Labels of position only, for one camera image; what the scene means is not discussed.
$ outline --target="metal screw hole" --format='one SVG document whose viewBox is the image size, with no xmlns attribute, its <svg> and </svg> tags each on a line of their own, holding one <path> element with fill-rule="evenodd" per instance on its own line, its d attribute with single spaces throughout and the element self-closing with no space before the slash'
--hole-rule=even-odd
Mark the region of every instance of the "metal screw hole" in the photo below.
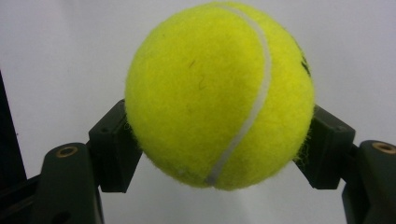
<svg viewBox="0 0 396 224">
<path fill-rule="evenodd" d="M 65 158 L 75 154 L 78 151 L 77 147 L 63 147 L 56 152 L 56 157 Z"/>
<path fill-rule="evenodd" d="M 373 143 L 373 147 L 375 149 L 378 149 L 378 150 L 384 152 L 384 153 L 396 154 L 396 147 L 386 144 L 386 143 L 375 142 L 375 143 Z"/>
</svg>

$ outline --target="white background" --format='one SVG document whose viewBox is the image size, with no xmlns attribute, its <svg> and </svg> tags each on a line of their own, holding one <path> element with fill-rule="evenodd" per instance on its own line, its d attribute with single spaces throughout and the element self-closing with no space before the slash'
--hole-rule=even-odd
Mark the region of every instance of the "white background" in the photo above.
<svg viewBox="0 0 396 224">
<path fill-rule="evenodd" d="M 160 21 L 204 1 L 0 2 L 0 69 L 29 177 L 54 147 L 123 98 L 134 52 Z M 355 143 L 396 143 L 394 0 L 243 1 L 298 40 L 317 104 L 357 130 Z M 126 194 L 102 194 L 106 223 L 346 223 L 339 190 L 311 189 L 293 163 L 258 186 L 192 189 L 142 157 Z"/>
</svg>

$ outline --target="tennis ball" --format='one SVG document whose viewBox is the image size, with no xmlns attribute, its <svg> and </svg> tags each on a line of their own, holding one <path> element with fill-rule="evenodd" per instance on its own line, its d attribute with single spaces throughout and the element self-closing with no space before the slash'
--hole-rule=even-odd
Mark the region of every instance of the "tennis ball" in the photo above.
<svg viewBox="0 0 396 224">
<path fill-rule="evenodd" d="M 285 29 L 240 3 L 209 3 L 158 25 L 126 80 L 128 122 L 166 174 L 194 187 L 241 189 L 294 159 L 314 91 Z"/>
</svg>

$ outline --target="black plastic bracket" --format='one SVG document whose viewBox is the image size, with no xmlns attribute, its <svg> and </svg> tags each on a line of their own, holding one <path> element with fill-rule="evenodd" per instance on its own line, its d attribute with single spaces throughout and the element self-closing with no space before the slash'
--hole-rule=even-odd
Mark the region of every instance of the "black plastic bracket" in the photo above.
<svg viewBox="0 0 396 224">
<path fill-rule="evenodd" d="M 133 138 L 121 100 L 90 130 L 93 169 L 102 192 L 126 192 L 142 151 Z"/>
<path fill-rule="evenodd" d="M 309 138 L 296 161 L 312 188 L 337 189 L 344 167 L 343 157 L 353 146 L 355 130 L 318 105 Z"/>
<path fill-rule="evenodd" d="M 361 187 L 346 181 L 343 201 L 348 223 L 396 223 L 396 146 L 364 141 L 355 155 Z"/>
<path fill-rule="evenodd" d="M 84 144 L 56 147 L 46 155 L 30 223 L 103 223 L 91 158 Z"/>
</svg>

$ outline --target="yellow tennis ball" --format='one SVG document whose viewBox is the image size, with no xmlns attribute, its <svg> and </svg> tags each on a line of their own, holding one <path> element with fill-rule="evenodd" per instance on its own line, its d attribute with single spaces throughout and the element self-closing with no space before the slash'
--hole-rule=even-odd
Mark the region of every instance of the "yellow tennis ball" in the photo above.
<svg viewBox="0 0 396 224">
<path fill-rule="evenodd" d="M 241 189 L 296 157 L 314 90 L 285 29 L 240 3 L 209 3 L 158 25 L 126 80 L 128 122 L 146 155 L 194 187 Z"/>
</svg>

